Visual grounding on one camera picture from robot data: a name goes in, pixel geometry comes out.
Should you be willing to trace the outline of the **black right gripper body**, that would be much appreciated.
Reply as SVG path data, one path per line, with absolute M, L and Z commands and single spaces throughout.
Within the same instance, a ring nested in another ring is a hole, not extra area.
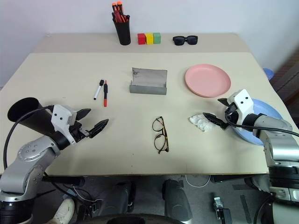
M 235 103 L 231 103 L 230 105 L 228 103 L 224 103 L 224 105 L 227 106 L 227 109 L 225 110 L 225 118 L 227 123 L 222 124 L 222 130 L 226 130 L 230 123 L 236 125 L 239 118 Z

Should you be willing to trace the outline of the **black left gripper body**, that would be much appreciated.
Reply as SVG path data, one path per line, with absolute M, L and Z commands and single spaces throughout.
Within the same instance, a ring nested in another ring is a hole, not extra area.
M 84 138 L 89 137 L 89 132 L 82 127 L 82 124 L 75 122 L 74 125 L 69 127 L 71 136 L 74 138 L 75 142 L 78 143 Z

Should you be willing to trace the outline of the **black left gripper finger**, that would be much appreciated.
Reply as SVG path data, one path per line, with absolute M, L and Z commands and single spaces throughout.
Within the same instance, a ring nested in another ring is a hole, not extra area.
M 81 119 L 83 119 L 90 111 L 90 108 L 78 110 L 76 112 L 76 121 L 80 121 Z
M 92 128 L 91 130 L 89 130 L 89 138 L 93 138 L 95 137 L 97 134 L 99 134 L 108 124 L 109 119 L 105 119 L 100 121 L 99 123 L 97 123 L 94 128 Z

